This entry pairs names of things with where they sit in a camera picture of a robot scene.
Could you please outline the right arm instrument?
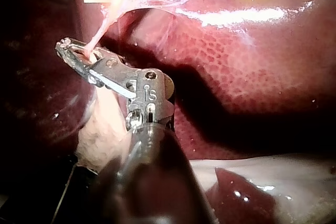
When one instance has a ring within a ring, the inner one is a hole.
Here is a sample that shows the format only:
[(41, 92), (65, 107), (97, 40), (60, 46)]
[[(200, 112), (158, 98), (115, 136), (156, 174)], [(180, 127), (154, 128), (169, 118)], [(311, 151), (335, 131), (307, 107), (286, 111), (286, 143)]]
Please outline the right arm instrument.
[(174, 84), (161, 70), (132, 68), (116, 56), (98, 60), (89, 74), (106, 88), (127, 99), (125, 124), (128, 130), (146, 123), (174, 129)]

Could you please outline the right arm instrument jaw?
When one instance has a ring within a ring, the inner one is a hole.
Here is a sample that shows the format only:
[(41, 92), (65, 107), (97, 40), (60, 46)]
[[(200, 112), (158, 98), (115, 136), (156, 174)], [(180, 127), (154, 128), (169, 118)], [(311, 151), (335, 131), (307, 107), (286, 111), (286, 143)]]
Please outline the right arm instrument jaw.
[(82, 54), (84, 57), (89, 58), (91, 55), (95, 55), (98, 58), (102, 58), (102, 55), (107, 52), (106, 48), (94, 47), (89, 48), (89, 46), (82, 41), (73, 38), (63, 38), (58, 41), (58, 54), (66, 55), (69, 53)]
[(82, 54), (69, 53), (65, 56), (58, 54), (58, 45), (55, 47), (57, 55), (70, 66), (78, 75), (83, 77), (88, 83), (101, 88), (104, 86), (103, 82), (95, 77), (90, 71), (94, 65), (101, 59), (95, 55), (91, 55), (89, 58), (84, 57)]

